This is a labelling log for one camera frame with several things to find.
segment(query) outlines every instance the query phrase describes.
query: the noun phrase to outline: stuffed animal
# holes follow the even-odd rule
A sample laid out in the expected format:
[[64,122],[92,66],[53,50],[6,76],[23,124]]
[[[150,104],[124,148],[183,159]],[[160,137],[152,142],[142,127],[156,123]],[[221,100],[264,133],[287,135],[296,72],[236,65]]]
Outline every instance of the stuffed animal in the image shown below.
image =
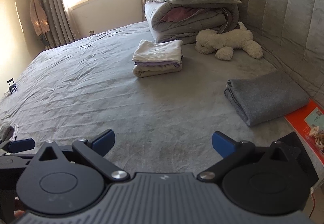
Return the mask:
[[260,59],[263,56],[261,46],[253,40],[253,34],[242,22],[239,29],[218,34],[211,29],[205,29],[196,37],[196,50],[202,54],[216,52],[216,58],[220,60],[231,60],[233,49],[243,49],[252,58]]

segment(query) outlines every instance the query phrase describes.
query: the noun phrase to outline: white folded towel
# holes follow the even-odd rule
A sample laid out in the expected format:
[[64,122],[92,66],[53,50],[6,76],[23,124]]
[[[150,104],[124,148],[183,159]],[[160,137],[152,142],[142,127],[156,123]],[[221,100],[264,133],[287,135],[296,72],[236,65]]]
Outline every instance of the white folded towel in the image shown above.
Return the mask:
[[181,62],[182,40],[174,40],[166,43],[155,43],[141,40],[134,56],[134,62]]

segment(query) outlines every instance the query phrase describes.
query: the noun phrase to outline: plush toy paw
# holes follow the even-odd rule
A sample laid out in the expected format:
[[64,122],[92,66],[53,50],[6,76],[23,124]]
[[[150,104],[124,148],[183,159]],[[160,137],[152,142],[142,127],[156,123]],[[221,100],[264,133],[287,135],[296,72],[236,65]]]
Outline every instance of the plush toy paw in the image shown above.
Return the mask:
[[261,59],[263,56],[262,48],[254,40],[247,40],[242,44],[242,49],[252,58]]
[[233,57],[233,48],[222,47],[216,52],[215,57],[220,60],[231,60]]

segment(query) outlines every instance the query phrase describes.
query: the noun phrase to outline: ribbed plastic surface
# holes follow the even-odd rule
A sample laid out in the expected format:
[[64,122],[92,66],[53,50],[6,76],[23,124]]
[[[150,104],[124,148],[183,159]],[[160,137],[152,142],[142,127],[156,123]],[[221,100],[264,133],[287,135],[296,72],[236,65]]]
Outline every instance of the ribbed plastic surface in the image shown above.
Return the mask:
[[255,215],[233,205],[215,184],[196,180],[191,173],[138,173],[114,184],[100,203],[79,215],[45,218],[31,213],[21,224],[252,224],[312,223],[296,212],[284,217]]

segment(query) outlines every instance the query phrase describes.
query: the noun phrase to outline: folded towel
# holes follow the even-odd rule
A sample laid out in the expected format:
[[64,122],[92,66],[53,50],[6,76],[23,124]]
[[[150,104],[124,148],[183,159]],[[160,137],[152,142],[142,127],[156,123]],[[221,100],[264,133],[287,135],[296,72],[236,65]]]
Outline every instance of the folded towel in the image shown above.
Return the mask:
[[4,123],[0,128],[0,140],[2,142],[10,140],[15,141],[17,139],[18,125],[9,123]]
[[141,40],[134,52],[133,61],[139,62],[181,62],[182,40],[174,40],[166,43],[155,43]]
[[248,126],[295,111],[309,102],[307,93],[281,70],[255,79],[230,79],[225,96]]
[[141,66],[141,65],[135,65],[133,69],[133,74],[137,76],[138,78],[144,78],[159,74],[166,74],[170,72],[177,72],[182,70],[182,62],[180,60],[180,63],[178,65],[176,64],[166,64],[163,66]]

